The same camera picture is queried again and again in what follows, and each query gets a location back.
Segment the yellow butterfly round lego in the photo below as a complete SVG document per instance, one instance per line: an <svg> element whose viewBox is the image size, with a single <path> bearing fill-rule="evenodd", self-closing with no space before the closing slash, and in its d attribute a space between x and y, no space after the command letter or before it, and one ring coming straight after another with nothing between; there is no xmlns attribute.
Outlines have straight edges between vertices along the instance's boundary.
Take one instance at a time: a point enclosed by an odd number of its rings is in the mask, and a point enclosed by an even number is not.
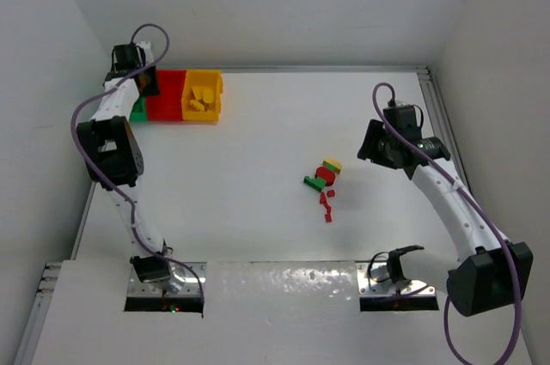
<svg viewBox="0 0 550 365"><path fill-rule="evenodd" d="M215 102L215 99L216 99L216 94L215 94L215 91L212 89L212 88L207 88L207 87L204 87L203 88L203 91L204 91L204 96L203 96L203 102L205 104L212 104Z"/></svg>

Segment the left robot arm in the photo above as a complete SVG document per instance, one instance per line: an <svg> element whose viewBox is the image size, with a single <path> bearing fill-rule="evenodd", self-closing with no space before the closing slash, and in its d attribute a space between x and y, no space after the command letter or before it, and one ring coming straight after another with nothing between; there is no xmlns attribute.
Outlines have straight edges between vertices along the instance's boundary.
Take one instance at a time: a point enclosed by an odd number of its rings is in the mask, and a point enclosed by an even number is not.
<svg viewBox="0 0 550 365"><path fill-rule="evenodd" d="M111 53L111 68L96 112L76 126L76 135L93 166L91 179L109 192L131 239L130 263L142 283L167 286L173 278L168 246L138 208L138 181L144 173L144 158L129 119L140 98L159 95L156 67L149 41L117 45Z"/></svg>

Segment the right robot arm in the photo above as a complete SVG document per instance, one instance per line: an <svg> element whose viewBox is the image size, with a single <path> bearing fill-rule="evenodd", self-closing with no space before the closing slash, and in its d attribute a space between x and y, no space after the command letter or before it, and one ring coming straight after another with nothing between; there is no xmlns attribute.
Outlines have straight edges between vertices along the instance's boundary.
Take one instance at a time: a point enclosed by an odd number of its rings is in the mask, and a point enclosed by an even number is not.
<svg viewBox="0 0 550 365"><path fill-rule="evenodd" d="M458 253L460 264L446 278L455 309L469 317L521 300L534 259L527 244L489 229L443 142L422 136L414 106L392 103L383 117L369 122L357 156L403 170L431 203Z"/></svg>

